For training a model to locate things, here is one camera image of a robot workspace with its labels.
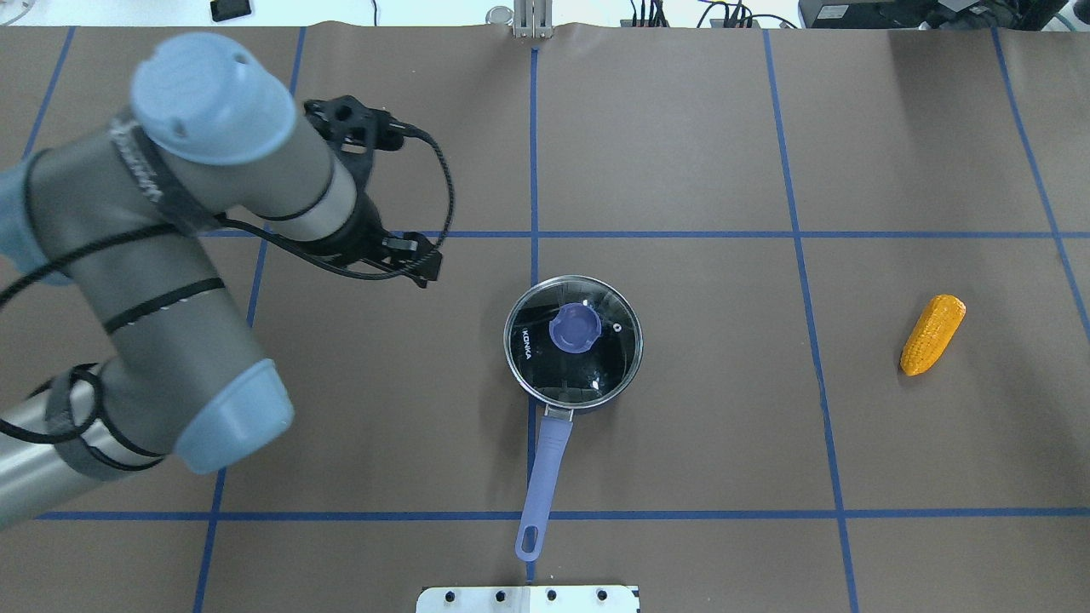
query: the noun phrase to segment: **white metal plate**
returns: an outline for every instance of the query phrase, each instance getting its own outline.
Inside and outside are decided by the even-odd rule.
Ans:
[[[427,588],[416,613],[640,613],[639,594],[635,586]]]

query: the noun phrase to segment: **handle hole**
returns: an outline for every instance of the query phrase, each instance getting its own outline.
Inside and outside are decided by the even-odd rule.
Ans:
[[[526,526],[526,529],[522,531],[522,552],[533,553],[534,546],[537,544],[537,527]]]

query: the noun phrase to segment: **white cable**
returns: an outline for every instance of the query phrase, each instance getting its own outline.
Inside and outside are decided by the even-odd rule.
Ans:
[[[33,9],[34,5],[37,4],[37,3],[38,3],[38,0],[29,0],[26,3],[26,5],[23,7],[23,12],[21,12],[20,14],[15,15],[14,17],[12,17],[12,19],[3,22],[3,23],[0,23],[0,27],[3,27],[5,25],[11,25],[11,24],[17,22],[19,20],[25,17],[26,13],[29,13],[31,9]]]

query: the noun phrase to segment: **metal rim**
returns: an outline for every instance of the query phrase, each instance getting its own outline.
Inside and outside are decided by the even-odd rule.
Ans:
[[[522,373],[520,373],[519,369],[514,365],[514,358],[511,356],[510,338],[511,338],[511,330],[514,328],[514,315],[519,312],[520,309],[522,309],[522,306],[533,295],[540,292],[543,289],[547,289],[549,287],[560,285],[567,281],[589,281],[591,284],[597,284],[603,288],[609,290],[614,296],[616,296],[620,300],[621,305],[623,305],[625,309],[628,311],[628,314],[631,315],[633,332],[635,333],[635,351],[632,358],[632,366],[629,369],[628,374],[625,375],[625,378],[622,378],[621,382],[617,385],[617,387],[615,387],[611,392],[609,392],[608,394],[596,400],[591,400],[588,402],[561,402],[559,400],[546,397],[544,394],[537,392],[536,389],[533,388],[533,386],[526,383],[526,381],[522,377]],[[588,277],[584,275],[560,275],[559,277],[553,277],[552,279],[546,279],[535,285],[534,287],[528,289],[522,295],[522,297],[519,298],[519,300],[514,303],[514,306],[511,308],[511,312],[508,313],[507,315],[507,323],[504,325],[504,354],[507,357],[507,368],[511,370],[511,373],[514,375],[516,381],[518,381],[519,385],[522,386],[522,388],[525,389],[526,393],[533,396],[534,398],[541,400],[542,402],[544,402],[549,407],[558,407],[561,409],[571,409],[577,411],[584,409],[593,409],[614,399],[626,387],[628,387],[628,384],[632,383],[632,380],[635,377],[637,371],[640,370],[640,362],[643,361],[643,327],[640,325],[640,318],[635,315],[635,310],[632,309],[632,305],[628,302],[628,299],[625,298],[625,295],[617,291],[609,284],[602,281],[600,279],[595,279],[594,277]]]

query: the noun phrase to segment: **white label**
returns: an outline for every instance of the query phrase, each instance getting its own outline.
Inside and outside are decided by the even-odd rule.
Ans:
[[[831,4],[828,7],[822,7],[821,11],[818,12],[818,19],[820,20],[838,20],[848,12],[847,4]]]

